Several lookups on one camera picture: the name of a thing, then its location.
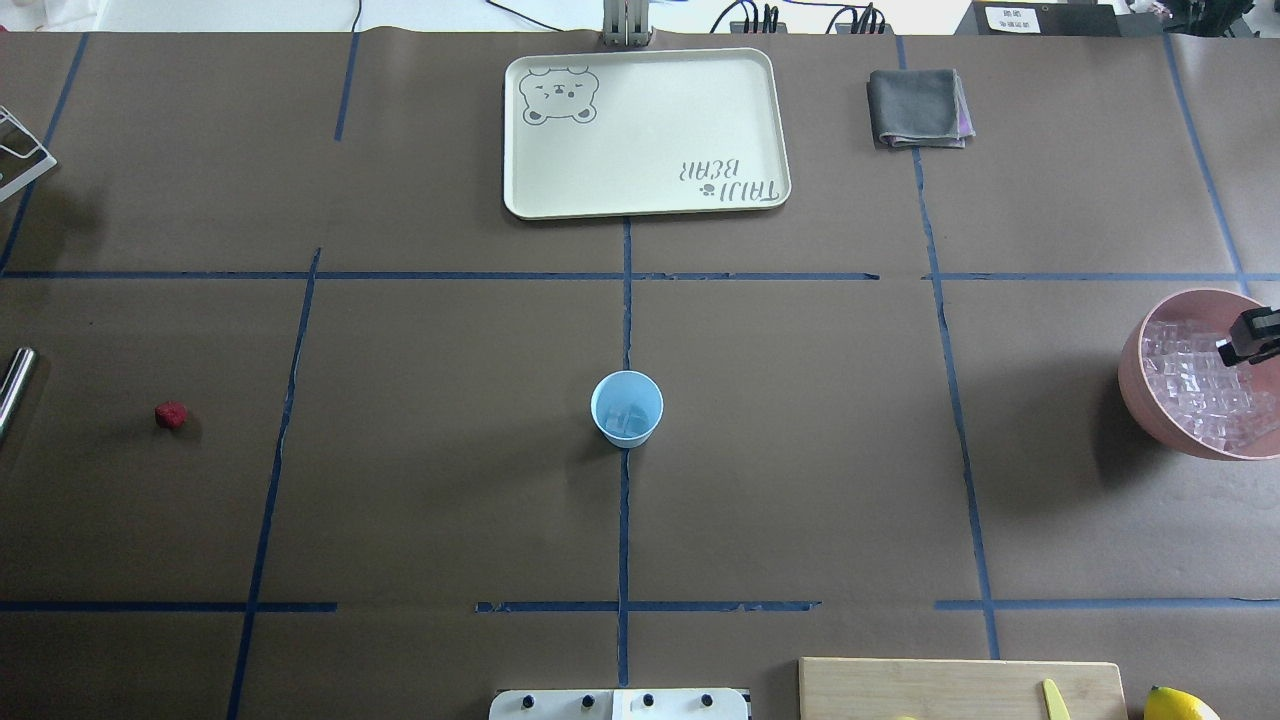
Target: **table surface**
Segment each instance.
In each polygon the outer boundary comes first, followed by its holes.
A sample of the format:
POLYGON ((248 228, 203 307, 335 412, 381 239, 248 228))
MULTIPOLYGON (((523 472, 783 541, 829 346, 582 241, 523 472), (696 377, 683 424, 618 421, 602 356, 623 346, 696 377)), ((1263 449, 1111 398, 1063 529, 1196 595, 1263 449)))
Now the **table surface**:
POLYGON ((502 70, 596 44, 0 36, 60 160, 0 205, 0 347, 41 352, 0 447, 0 715, 728 685, 772 720, 796 659, 879 656, 1111 661, 1134 712, 1270 716, 1275 465, 1162 448, 1115 369, 1174 291, 1280 304, 1280 45, 660 33, 772 58, 791 199, 518 220, 502 70), (897 67, 959 69, 968 149, 872 141, 897 67), (586 413, 623 366, 667 398, 627 454, 586 413))

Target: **yellow lemon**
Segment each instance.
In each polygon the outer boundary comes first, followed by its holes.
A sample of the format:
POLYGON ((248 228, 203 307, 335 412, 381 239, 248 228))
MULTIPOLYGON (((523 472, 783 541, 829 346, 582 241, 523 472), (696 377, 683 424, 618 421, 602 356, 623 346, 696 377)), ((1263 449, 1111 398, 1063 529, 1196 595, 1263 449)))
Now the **yellow lemon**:
POLYGON ((1156 685, 1147 693, 1142 720, 1221 720, 1204 701, 1183 691, 1156 685))

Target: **metal rod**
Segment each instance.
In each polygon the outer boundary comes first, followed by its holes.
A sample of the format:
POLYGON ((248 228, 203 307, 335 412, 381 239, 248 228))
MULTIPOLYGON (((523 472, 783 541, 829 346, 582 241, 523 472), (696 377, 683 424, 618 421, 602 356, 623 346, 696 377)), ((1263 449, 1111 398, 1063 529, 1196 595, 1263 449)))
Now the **metal rod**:
POLYGON ((36 351, 29 347, 19 347, 13 354, 13 363, 9 363, 9 372, 4 377, 4 387, 0 389, 0 442, 9 429, 9 420, 13 418, 18 401, 22 400, 22 391, 27 387, 31 370, 36 366, 36 351))

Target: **blue tape line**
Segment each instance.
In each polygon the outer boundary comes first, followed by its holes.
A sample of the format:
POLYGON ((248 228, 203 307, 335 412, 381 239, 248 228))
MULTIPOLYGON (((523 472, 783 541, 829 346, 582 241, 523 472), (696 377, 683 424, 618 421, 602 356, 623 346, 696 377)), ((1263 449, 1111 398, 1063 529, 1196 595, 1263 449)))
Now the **blue tape line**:
POLYGON ((567 602, 477 602, 477 615, 506 612, 617 612, 618 603, 613 601, 567 601, 567 602))
POLYGON ((622 450, 622 489, 618 500, 618 687, 630 682, 627 611, 631 603, 631 451, 622 450))
POLYGON ((809 612, 819 605, 817 600, 639 601, 628 609, 632 612, 809 612))
MULTIPOLYGON (((63 108, 67 106, 67 97, 72 92, 72 83, 76 82, 76 74, 79 72, 79 64, 84 59, 84 49, 87 46, 88 33, 82 32, 79 45, 76 46, 76 56, 72 58, 72 65, 67 68, 67 79, 63 81, 63 91, 58 95, 58 104, 54 105, 54 114, 49 117, 49 128, 45 131, 44 140, 46 150, 52 151, 58 120, 63 117, 63 108)), ((31 196, 35 195, 38 182, 38 179, 32 181, 27 186, 27 190, 22 192, 22 200, 18 201, 18 210, 13 215, 13 225, 9 227, 9 238, 5 241, 4 252, 0 252, 0 277, 5 275, 5 269, 9 266, 9 258, 13 256, 13 249, 18 243, 18 233, 22 231, 22 220, 27 217, 27 205, 31 204, 31 196)))
POLYGON ((631 218, 622 218, 622 369, 631 369, 631 218))
MULTIPOLYGON (((1123 597, 1123 598, 1056 598, 997 600, 997 610, 1221 610, 1229 607, 1266 607, 1280 610, 1280 598, 1247 597, 1123 597)), ((941 600, 934 610, 945 612, 982 610, 980 601, 941 600)))
POLYGON ((253 578, 250 580, 248 602, 244 607, 244 626, 241 630, 239 653, 236 657, 236 676, 232 680, 232 694, 227 703, 227 717, 234 720, 239 714, 241 691, 244 685, 244 669, 248 665, 250 641, 253 637, 253 615, 257 612, 257 598, 262 588, 262 568, 266 565, 266 546, 271 538, 271 516, 275 514, 275 496, 280 487, 280 469, 284 465, 284 438, 289 432, 289 419, 293 415, 293 396, 298 384, 298 361, 302 357, 302 341, 307 334, 311 319, 311 299, 316 290, 316 268, 320 265, 320 249, 311 256, 311 269, 307 277, 307 290, 302 296, 302 314, 298 316, 298 334, 293 342, 293 360, 289 365, 289 383, 284 391, 284 410, 280 413, 280 432, 275 438, 275 457, 271 462, 271 480, 266 489, 266 506, 262 510, 262 528, 257 537, 257 555, 253 559, 253 578))
MULTIPOLYGON (((244 612, 243 602, 0 601, 0 612, 244 612)), ((337 602, 266 602, 259 612, 337 612, 337 602)))
POLYGON ((965 433, 964 409, 960 405, 960 383, 956 379, 955 355, 951 351, 951 331, 947 327, 946 300, 942 295, 938 250, 933 240, 933 222, 924 201, 924 163, 920 149, 911 149, 911 161, 915 165, 915 187, 920 197, 920 222, 924 224, 924 237, 928 240, 929 277, 933 284, 933 305, 938 316, 938 333, 942 337, 942 360, 947 368, 947 391, 951 393, 951 415, 955 419, 956 434, 960 437, 960 457, 964 462, 964 487, 969 502, 969 534, 973 538, 973 557, 978 565, 978 588, 982 592, 983 619, 987 624, 987 651, 992 660, 1000 660, 1000 637, 996 633, 996 609, 991 602, 991 577, 987 573, 987 551, 982 539, 982 519, 978 514, 978 491, 973 483, 973 462, 969 459, 969 438, 965 433))
POLYGON ((342 142, 342 131, 347 127, 347 102, 351 100, 351 78, 356 74, 356 51, 360 49, 360 33, 351 33, 351 50, 347 51, 347 77, 342 81, 342 102, 338 105, 338 124, 333 128, 334 142, 342 142))
POLYGON ((305 281, 298 272, 187 270, 19 270, 5 275, 28 281, 305 281))
POLYGON ((878 281, 873 273, 635 273, 637 281, 878 281))
MULTIPOLYGON (((925 275, 922 279, 931 279, 925 275)), ((1231 273, 938 273, 943 281, 1230 282, 1231 273)))
POLYGON ((504 273, 504 272, 348 272, 317 273, 321 281, 620 281, 622 273, 504 273))
POLYGON ((1172 40, 1165 35, 1165 59, 1169 61, 1169 73, 1174 78, 1174 92, 1178 95, 1178 106, 1183 110, 1183 122, 1187 123, 1187 135, 1192 140, 1192 150, 1196 152, 1196 161, 1199 164, 1201 176, 1204 178, 1204 187, 1208 188, 1208 200, 1213 205, 1213 215, 1217 217, 1217 227, 1222 232, 1226 242, 1226 254, 1231 258, 1231 266, 1235 268, 1235 278, 1240 283, 1240 292, 1249 293, 1249 286, 1244 281, 1244 266, 1240 264, 1240 254, 1235 250, 1235 238, 1231 237, 1231 228, 1226 224, 1226 214, 1222 213, 1222 204, 1217 197, 1217 186, 1213 183, 1213 174, 1208 172, 1208 163, 1204 161, 1204 150, 1199 143, 1199 133, 1196 132, 1196 122, 1192 119, 1190 108, 1187 105, 1187 94, 1183 92, 1183 76, 1178 72, 1178 59, 1174 58, 1172 40))

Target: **white floor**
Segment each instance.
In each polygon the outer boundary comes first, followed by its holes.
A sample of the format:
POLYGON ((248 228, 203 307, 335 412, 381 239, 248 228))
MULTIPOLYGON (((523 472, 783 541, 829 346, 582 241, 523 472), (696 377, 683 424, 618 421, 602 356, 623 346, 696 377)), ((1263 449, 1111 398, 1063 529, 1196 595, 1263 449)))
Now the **white floor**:
MULTIPOLYGON (((351 28, 361 0, 0 0, 0 26, 10 31, 131 32, 339 32, 351 28)), ((499 0, 561 28, 602 24, 600 0, 499 0)), ((822 32, 832 8, 781 0, 781 19, 791 32, 822 32)), ((1128 12, 1124 0, 1111 0, 1128 12)), ((1263 37, 1280 37, 1274 0, 1261 3, 1245 22, 1263 37)), ((652 0, 654 27, 707 32, 727 0, 652 0)), ((484 0, 366 0, 358 29, 394 26, 420 31, 538 31, 538 26, 486 5, 484 0)), ((969 0, 881 0, 900 35, 951 35, 969 0)), ((731 18, 740 17, 733 10, 731 18)))

